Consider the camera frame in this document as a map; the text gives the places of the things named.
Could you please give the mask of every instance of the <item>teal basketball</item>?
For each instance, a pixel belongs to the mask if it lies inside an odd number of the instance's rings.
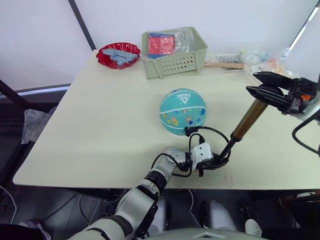
[[[207,107],[203,98],[188,88],[169,92],[160,104],[160,119],[171,133],[185,135],[185,127],[202,126],[206,120]]]

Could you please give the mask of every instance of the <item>red bowl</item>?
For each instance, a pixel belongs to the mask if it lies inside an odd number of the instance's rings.
[[[103,49],[117,49],[125,52],[129,52],[132,54],[137,54],[138,57],[135,58],[132,62],[124,63],[122,66],[118,66],[116,61],[112,61],[110,59],[109,55],[103,54]],[[130,67],[132,64],[134,64],[139,59],[140,49],[131,43],[128,42],[117,42],[109,44],[99,50],[96,57],[98,58],[98,62],[102,65],[105,65],[112,69],[125,69],[127,67]]]

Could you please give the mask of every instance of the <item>orange component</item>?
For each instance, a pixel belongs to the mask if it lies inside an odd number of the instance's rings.
[[[307,94],[304,94],[301,96],[301,98],[305,101],[309,101],[311,99],[311,96],[310,95],[307,95]]]

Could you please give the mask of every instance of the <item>white table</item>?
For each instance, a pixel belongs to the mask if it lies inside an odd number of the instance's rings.
[[[148,172],[166,147],[188,149],[188,138],[168,132],[159,118],[163,97],[176,88],[197,91],[207,105],[205,126],[229,136],[254,98],[245,89],[257,82],[243,72],[147,79],[139,60],[124,70],[110,69],[92,53],[61,100],[35,146],[17,171],[18,185],[130,188]],[[301,121],[269,106],[229,163],[173,177],[168,188],[283,190],[320,188],[319,157],[299,146],[291,132]],[[226,143],[200,131],[214,152]],[[298,137],[316,148],[319,127],[312,122]]]

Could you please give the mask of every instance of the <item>green basket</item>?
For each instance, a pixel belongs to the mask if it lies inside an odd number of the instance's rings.
[[[162,56],[157,59],[144,60],[143,64],[148,79],[157,77],[163,79],[166,75],[179,74],[193,70],[199,72],[200,68],[204,66],[208,45],[194,27],[188,26],[187,28],[193,33],[197,51],[189,51],[170,56]],[[171,33],[176,30],[177,29],[170,29],[160,32]],[[148,55],[148,32],[142,34],[142,54],[145,56]]]

